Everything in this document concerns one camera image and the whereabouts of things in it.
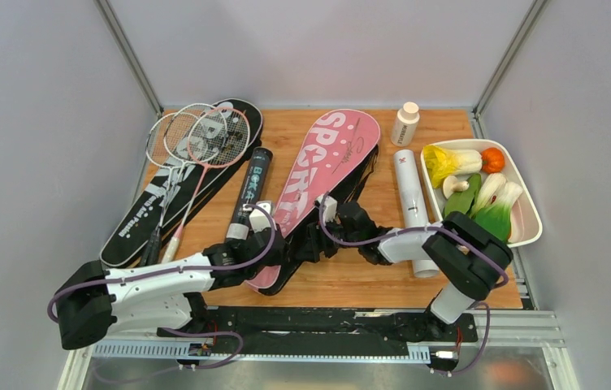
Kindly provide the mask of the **black shuttlecock tube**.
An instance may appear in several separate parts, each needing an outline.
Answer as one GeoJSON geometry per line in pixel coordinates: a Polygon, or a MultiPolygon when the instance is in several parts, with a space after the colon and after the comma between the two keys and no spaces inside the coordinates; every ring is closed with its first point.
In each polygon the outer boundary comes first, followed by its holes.
{"type": "Polygon", "coordinates": [[[244,210],[244,204],[255,204],[260,200],[272,158],[273,153],[268,148],[258,147],[253,151],[228,225],[227,241],[244,240],[249,235],[249,214],[252,210],[244,210]]]}

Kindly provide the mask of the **pink racket cover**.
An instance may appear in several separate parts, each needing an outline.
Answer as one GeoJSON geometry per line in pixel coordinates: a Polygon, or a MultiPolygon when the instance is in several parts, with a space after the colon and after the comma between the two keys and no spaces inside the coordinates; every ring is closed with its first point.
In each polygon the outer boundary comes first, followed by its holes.
{"type": "Polygon", "coordinates": [[[302,223],[318,222],[315,202],[323,193],[340,204],[358,199],[374,169],[380,134],[377,120],[361,110],[331,110],[314,122],[273,214],[288,243],[288,261],[281,266],[266,266],[247,281],[247,286],[266,296],[284,287],[302,264],[289,261],[289,234],[302,223]]]}

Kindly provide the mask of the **white shuttlecock tube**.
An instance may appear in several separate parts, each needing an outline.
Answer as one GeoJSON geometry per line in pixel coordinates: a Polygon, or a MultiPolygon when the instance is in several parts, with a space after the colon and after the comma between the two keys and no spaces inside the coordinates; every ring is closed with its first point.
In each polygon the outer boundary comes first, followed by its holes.
{"type": "MultiPolygon", "coordinates": [[[[410,149],[399,150],[393,155],[393,162],[404,227],[415,228],[429,225],[414,152],[410,149]]],[[[419,232],[402,235],[401,257],[411,262],[415,277],[426,279],[437,276],[440,271],[423,250],[422,238],[423,235],[419,232]]]]}

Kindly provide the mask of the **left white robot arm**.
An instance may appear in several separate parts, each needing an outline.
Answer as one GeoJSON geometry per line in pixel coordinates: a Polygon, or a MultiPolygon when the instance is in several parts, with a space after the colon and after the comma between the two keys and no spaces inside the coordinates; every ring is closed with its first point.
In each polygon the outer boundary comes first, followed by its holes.
{"type": "Polygon", "coordinates": [[[106,268],[102,261],[83,263],[50,298],[47,313],[58,324],[65,350],[93,345],[120,332],[181,329],[200,336],[209,314],[195,300],[255,277],[284,258],[286,242],[268,201],[245,204],[251,234],[207,247],[180,260],[136,268],[106,268]]]}

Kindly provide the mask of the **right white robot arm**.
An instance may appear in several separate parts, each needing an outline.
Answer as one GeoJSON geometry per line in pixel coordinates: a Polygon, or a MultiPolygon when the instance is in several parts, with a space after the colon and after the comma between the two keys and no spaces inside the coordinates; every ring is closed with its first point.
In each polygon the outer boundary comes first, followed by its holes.
{"type": "Polygon", "coordinates": [[[306,241],[316,258],[354,248],[373,265],[423,260],[437,266],[448,283],[424,319],[427,334],[436,340],[453,334],[466,310],[509,281],[511,248],[461,212],[453,211],[438,223],[390,228],[377,225],[355,201],[338,204],[324,193],[311,204],[316,217],[306,241]]]}

